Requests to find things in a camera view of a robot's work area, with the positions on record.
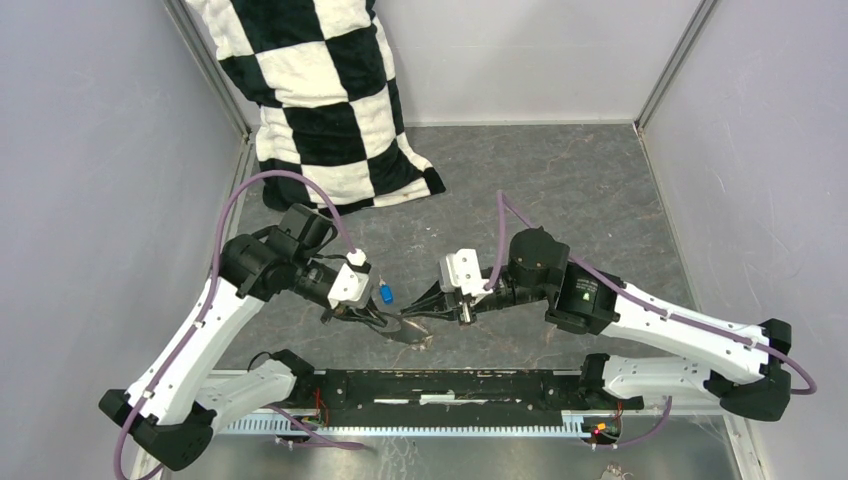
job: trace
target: blue connector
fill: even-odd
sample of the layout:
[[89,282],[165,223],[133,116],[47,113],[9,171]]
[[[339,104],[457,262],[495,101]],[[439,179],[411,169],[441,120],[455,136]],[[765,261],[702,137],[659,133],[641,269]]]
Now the blue connector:
[[386,282],[382,278],[380,279],[380,298],[383,299],[383,303],[386,305],[391,305],[395,301],[395,298],[392,296],[392,289],[386,285]]

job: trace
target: gray speckled floor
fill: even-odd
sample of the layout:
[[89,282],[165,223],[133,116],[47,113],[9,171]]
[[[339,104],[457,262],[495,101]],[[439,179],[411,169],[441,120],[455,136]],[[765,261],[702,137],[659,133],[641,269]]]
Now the gray speckled floor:
[[[476,248],[481,265],[496,249],[495,191],[571,246],[576,255],[664,299],[691,305],[665,213],[632,127],[551,125],[412,128],[410,142],[436,166],[449,192],[345,217],[391,285],[395,311],[436,279],[438,258]],[[252,232],[276,224],[261,189],[247,193],[239,224]],[[511,233],[519,230],[510,217]],[[328,252],[339,252],[334,242]],[[481,314],[478,322],[423,320],[426,348],[384,340],[364,325],[322,325],[321,309],[293,294],[273,299],[239,333],[218,368],[247,366],[261,350],[289,348],[318,368],[574,368],[592,352],[657,353],[623,340],[575,336],[544,321],[544,305]]]

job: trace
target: gray wall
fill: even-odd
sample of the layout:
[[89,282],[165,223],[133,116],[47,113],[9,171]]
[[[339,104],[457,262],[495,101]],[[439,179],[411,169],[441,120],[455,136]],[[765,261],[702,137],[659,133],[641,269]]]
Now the gray wall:
[[721,2],[646,130],[704,310],[790,321],[821,385],[757,426],[776,479],[845,476],[846,24],[838,0]]
[[[378,0],[376,10],[407,123],[628,122],[697,5]],[[241,104],[258,124],[256,107]]]
[[110,478],[97,401],[198,295],[239,139],[161,2],[7,3],[0,58],[0,478]]

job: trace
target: pillow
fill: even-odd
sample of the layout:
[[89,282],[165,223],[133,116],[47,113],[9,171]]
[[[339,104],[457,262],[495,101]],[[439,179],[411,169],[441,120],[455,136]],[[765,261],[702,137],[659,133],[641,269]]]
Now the pillow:
[[[445,191],[404,133],[392,52],[374,0],[187,0],[217,59],[260,106],[260,169],[300,173],[342,213]],[[265,183],[277,210],[324,205],[288,178]]]

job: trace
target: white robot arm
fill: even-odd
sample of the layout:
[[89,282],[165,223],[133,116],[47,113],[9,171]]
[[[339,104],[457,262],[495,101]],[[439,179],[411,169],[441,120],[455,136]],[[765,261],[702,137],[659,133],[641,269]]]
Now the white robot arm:
[[[291,352],[273,354],[257,369],[221,385],[201,387],[239,330],[283,290],[291,290],[324,306],[335,318],[344,318],[346,310],[353,310],[356,315],[351,318],[356,321],[363,321],[378,332],[385,327],[380,324],[385,320],[383,315],[375,313],[370,265],[361,251],[349,253],[338,272],[315,261],[319,257],[317,252],[327,243],[324,238],[331,228],[328,219],[294,206],[280,226],[227,242],[222,252],[220,277],[206,282],[201,300],[159,358],[126,390],[106,392],[100,409],[122,425],[130,411],[145,399],[130,434],[168,468],[180,470],[191,464],[212,437],[233,421],[288,399],[295,395],[293,390],[299,398],[311,395],[309,389],[316,382],[314,369],[301,368],[302,361],[293,363]],[[403,315],[430,315],[471,323],[479,312],[546,300],[546,321],[565,331],[624,338],[675,355],[650,359],[589,355],[579,382],[554,383],[553,388],[543,389],[544,392],[572,390],[567,395],[557,393],[556,398],[546,396],[542,400],[545,407],[553,410],[615,405],[618,400],[666,395],[716,399],[725,409],[757,420],[777,420],[785,410],[789,374],[780,368],[780,362],[767,352],[751,348],[750,342],[740,343],[714,332],[732,332],[786,353],[791,344],[791,329],[786,323],[770,320],[753,326],[724,322],[659,300],[607,275],[617,285],[617,289],[610,289],[579,265],[569,262],[568,247],[555,242],[541,229],[528,229],[515,235],[509,254],[507,270],[491,290],[486,289],[484,278],[491,272],[480,271],[474,250],[460,250],[446,256],[440,263],[440,281],[402,310]],[[212,307],[198,321],[202,300],[206,299],[212,281],[219,282]],[[645,308],[633,299],[652,308]],[[666,317],[670,312],[709,325],[712,332],[669,320]],[[166,358],[194,327],[197,330],[159,380],[155,392],[147,391]],[[385,373],[365,374],[362,378]],[[449,372],[444,375],[439,378],[446,382],[456,378]],[[543,371],[516,375],[539,375],[542,382],[555,378]],[[526,385],[530,387],[515,392],[515,398],[519,394],[532,398],[538,393],[535,392],[537,380]],[[344,411],[348,407],[340,403],[334,408]]]

